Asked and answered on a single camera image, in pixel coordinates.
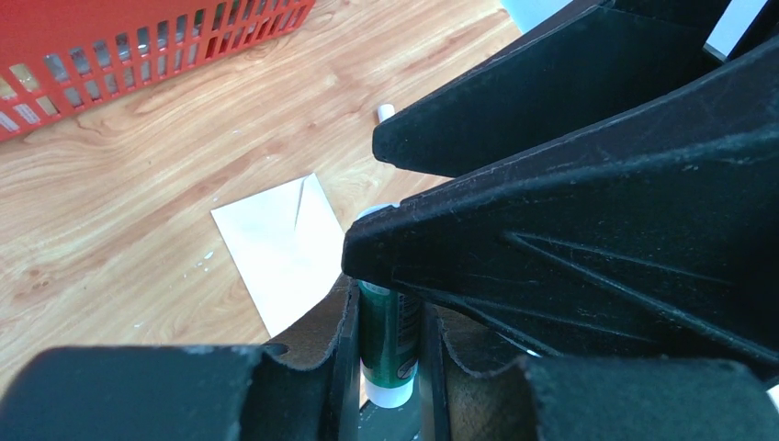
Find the white glue stick cap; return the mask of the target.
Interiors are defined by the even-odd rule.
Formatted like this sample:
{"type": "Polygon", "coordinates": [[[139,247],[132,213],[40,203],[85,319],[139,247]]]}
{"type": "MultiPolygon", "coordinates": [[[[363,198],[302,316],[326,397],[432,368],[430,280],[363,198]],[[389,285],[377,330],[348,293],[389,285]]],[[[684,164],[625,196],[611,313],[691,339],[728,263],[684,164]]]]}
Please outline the white glue stick cap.
{"type": "Polygon", "coordinates": [[[381,104],[377,108],[378,123],[382,123],[387,119],[393,117],[396,113],[395,107],[392,104],[381,104]]]}

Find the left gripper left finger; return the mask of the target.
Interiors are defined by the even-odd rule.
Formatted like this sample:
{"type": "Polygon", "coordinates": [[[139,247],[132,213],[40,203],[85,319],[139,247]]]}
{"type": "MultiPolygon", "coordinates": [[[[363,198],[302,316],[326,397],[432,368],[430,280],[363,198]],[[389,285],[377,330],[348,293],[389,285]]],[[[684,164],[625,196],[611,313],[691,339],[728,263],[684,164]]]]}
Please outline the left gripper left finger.
{"type": "Polygon", "coordinates": [[[347,276],[261,345],[63,346],[1,399],[4,440],[354,440],[358,291],[347,276]]]}

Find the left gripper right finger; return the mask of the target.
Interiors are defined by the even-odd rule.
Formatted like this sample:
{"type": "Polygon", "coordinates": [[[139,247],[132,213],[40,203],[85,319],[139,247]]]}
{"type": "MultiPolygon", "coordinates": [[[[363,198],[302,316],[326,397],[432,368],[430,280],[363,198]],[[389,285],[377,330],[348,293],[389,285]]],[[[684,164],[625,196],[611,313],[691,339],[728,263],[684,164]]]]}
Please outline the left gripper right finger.
{"type": "Polygon", "coordinates": [[[743,365],[530,356],[471,319],[423,308],[427,440],[775,440],[778,412],[743,365]]]}

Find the cream paper envelope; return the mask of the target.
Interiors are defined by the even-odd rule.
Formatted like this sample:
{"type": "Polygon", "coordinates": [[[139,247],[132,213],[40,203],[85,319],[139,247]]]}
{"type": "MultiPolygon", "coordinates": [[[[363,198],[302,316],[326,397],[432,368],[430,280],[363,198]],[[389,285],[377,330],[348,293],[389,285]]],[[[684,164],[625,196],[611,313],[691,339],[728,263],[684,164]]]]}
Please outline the cream paper envelope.
{"type": "Polygon", "coordinates": [[[344,231],[315,174],[211,216],[271,337],[321,302],[341,274],[344,231]]]}

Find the green white glue stick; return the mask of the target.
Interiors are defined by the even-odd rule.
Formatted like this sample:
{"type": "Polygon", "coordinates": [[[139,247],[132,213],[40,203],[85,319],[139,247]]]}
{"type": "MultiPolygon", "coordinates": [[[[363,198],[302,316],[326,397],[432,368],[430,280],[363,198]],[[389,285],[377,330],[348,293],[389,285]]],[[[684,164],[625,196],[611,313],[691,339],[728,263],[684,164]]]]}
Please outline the green white glue stick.
{"type": "Polygon", "coordinates": [[[367,398],[385,409],[412,396],[421,335],[419,300],[359,280],[359,357],[367,398]]]}

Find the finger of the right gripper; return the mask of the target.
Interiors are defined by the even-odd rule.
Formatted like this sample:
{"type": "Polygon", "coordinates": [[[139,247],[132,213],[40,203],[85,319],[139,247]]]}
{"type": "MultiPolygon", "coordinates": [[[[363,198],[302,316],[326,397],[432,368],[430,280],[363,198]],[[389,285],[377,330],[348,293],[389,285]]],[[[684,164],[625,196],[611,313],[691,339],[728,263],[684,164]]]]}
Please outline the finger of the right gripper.
{"type": "Polygon", "coordinates": [[[689,82],[724,1],[574,1],[373,131],[400,169],[457,177],[689,82]]]}
{"type": "Polygon", "coordinates": [[[353,278],[544,356],[725,358],[778,380],[778,41],[356,221],[353,278]]]}

